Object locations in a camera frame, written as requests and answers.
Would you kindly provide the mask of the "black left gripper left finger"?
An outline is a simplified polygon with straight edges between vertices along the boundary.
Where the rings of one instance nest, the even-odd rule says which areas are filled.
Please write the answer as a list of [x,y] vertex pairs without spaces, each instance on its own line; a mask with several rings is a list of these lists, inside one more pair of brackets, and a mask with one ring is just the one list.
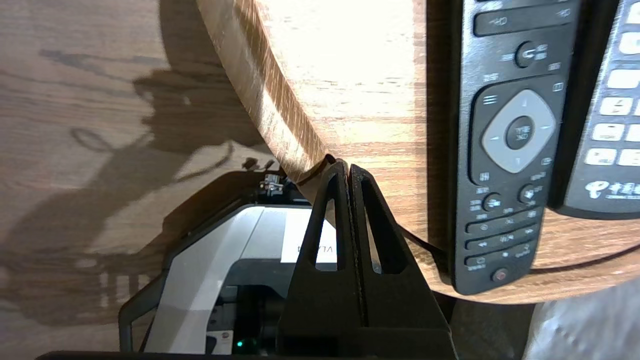
[[[334,203],[336,270],[322,271],[317,259],[330,201]],[[362,257],[366,228],[360,221],[352,169],[338,160],[322,175],[313,201],[278,323],[279,356],[365,356]]]

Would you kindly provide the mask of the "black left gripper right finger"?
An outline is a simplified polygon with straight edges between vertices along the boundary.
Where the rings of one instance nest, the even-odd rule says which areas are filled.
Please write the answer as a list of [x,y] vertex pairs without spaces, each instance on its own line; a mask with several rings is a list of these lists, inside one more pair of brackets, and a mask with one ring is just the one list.
[[359,335],[372,357],[455,357],[451,330],[373,175],[350,167]]

